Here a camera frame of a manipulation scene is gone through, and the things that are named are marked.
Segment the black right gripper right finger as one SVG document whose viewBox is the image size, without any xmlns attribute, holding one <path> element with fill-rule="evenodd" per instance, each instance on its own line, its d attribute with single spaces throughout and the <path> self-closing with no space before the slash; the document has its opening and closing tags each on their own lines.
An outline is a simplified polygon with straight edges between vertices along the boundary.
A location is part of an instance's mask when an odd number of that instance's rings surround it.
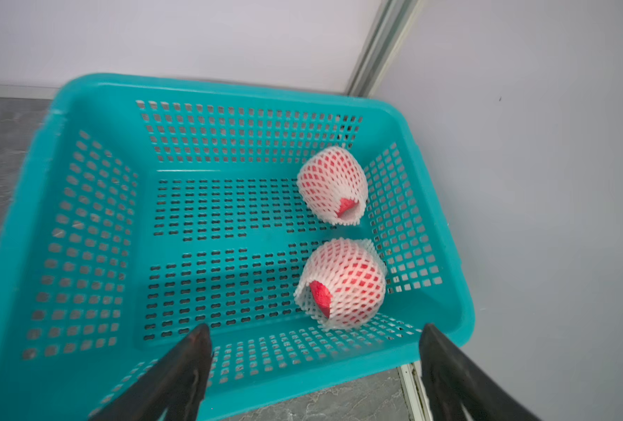
<svg viewBox="0 0 623 421">
<path fill-rule="evenodd" d="M 420 375 L 434 420 L 536 420 L 435 325 L 419 344 Z"/>
</svg>

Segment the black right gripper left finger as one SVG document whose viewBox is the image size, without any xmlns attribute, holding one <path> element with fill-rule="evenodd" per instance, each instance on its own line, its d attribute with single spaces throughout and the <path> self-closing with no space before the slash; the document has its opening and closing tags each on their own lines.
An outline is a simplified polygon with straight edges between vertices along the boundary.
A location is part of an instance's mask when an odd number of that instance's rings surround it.
<svg viewBox="0 0 623 421">
<path fill-rule="evenodd" d="M 93 420 L 195 420 L 212 363 L 210 328 L 195 327 Z"/>
</svg>

